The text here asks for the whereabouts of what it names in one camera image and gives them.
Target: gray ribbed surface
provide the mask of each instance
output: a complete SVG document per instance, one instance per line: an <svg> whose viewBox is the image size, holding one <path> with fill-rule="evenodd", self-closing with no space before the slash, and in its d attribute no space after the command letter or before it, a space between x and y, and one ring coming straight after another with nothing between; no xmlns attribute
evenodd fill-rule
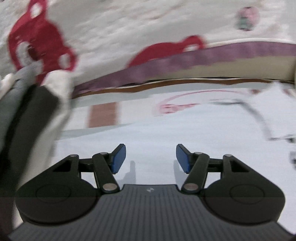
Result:
<svg viewBox="0 0 296 241"><path fill-rule="evenodd" d="M210 214L200 199L175 185L125 185L104 195L82 219L59 227L22 224L13 241L287 241L276 223L236 226Z"/></svg>

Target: red bear print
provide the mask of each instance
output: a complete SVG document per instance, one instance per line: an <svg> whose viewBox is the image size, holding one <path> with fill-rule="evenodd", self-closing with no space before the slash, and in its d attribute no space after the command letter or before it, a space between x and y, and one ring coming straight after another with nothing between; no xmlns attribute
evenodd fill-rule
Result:
<svg viewBox="0 0 296 241"><path fill-rule="evenodd" d="M46 74L64 69L72 71L77 57L64 45L58 28L46 19L47 0L30 0L27 11L15 23L8 37L11 59L19 70L34 64L37 84Z"/></svg>
<svg viewBox="0 0 296 241"><path fill-rule="evenodd" d="M200 36L194 35L185 38L181 42L158 43L146 47L128 64L128 67L143 64L153 59L166 58L175 54L180 54L186 51L192 51L205 48L203 39Z"/></svg>

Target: bear nose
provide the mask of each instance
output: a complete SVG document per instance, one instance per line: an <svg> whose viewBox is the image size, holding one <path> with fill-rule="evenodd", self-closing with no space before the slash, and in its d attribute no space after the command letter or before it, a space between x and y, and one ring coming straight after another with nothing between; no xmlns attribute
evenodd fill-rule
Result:
<svg viewBox="0 0 296 241"><path fill-rule="evenodd" d="M29 45L28 46L28 54L32 58L32 60L38 61L37 51L36 51L36 49L32 45Z"/></svg>

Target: white logo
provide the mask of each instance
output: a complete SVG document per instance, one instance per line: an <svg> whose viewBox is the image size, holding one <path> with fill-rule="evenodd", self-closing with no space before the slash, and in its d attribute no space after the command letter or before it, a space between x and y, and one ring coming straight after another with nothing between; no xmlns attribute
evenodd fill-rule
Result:
<svg viewBox="0 0 296 241"><path fill-rule="evenodd" d="M147 192L153 192L154 191L154 188L147 188Z"/></svg>

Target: purple trim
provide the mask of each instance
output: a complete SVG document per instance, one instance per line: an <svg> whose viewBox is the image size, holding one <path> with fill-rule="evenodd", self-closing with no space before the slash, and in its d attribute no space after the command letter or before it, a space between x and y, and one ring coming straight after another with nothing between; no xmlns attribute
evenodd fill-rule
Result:
<svg viewBox="0 0 296 241"><path fill-rule="evenodd" d="M73 97L104 88L143 83L148 78L189 69L196 65L231 62L238 58L264 56L296 56L296 44L276 42L243 42L184 52L165 59L156 59L77 85Z"/></svg>

